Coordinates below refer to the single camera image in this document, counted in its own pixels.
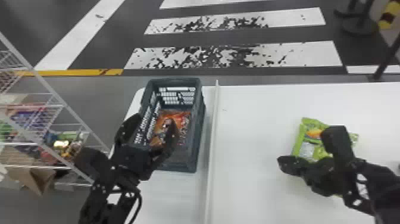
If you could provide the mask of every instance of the yellow line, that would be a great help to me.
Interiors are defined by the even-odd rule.
[[[41,76],[120,76],[123,69],[71,69],[37,71]],[[31,72],[21,72],[23,76],[33,76]]]

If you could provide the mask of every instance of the cardboard box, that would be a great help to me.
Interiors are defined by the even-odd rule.
[[[13,147],[5,147],[0,156],[0,163],[10,164],[9,160],[14,158],[7,158],[7,155],[18,155],[18,160],[21,161],[21,165],[32,165],[34,162],[34,158],[29,157],[25,153],[21,153]],[[18,164],[18,161],[15,159],[12,161],[12,164]],[[19,181],[21,184],[27,186],[37,195],[43,195],[49,186],[53,184],[53,180],[55,177],[55,171],[52,169],[36,169],[36,168],[13,168],[6,167],[7,175]]]

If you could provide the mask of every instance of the dark floor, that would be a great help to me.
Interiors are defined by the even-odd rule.
[[[3,0],[0,32],[35,65],[98,1]]]
[[[340,18],[333,10],[336,1],[279,0],[238,4],[159,10],[163,0],[125,1],[73,61],[70,69],[123,68],[135,48],[157,46],[237,45],[243,43],[285,43],[334,41],[344,66],[379,64],[388,46],[380,33],[355,38],[341,30]],[[34,5],[27,0],[0,2],[0,31],[35,65],[98,0],[41,0]],[[320,7],[325,26],[246,29],[166,35],[143,35],[154,18],[184,17],[205,14],[289,10]],[[169,75],[278,75],[345,74],[344,67],[240,68],[240,69],[162,69],[130,70],[126,76]]]

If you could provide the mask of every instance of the gray floor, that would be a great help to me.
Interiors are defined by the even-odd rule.
[[[51,77],[46,80],[100,138],[111,145],[136,91],[152,78],[155,77]],[[216,79],[221,85],[368,82],[365,76],[350,75],[201,77],[203,85],[213,85]],[[386,76],[385,81],[400,81],[400,77]],[[35,88],[32,83],[31,78],[25,78],[19,87],[28,91]],[[87,190],[81,189],[49,191],[38,197],[30,191],[1,189],[0,223],[77,223],[87,194]]]

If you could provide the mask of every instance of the green snack bag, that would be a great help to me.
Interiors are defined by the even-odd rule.
[[[325,157],[332,157],[325,151],[320,135],[329,125],[320,122],[317,119],[303,117],[299,127],[299,134],[296,138],[292,155],[302,157],[308,161],[316,162]],[[358,140],[358,134],[349,133],[352,144]]]

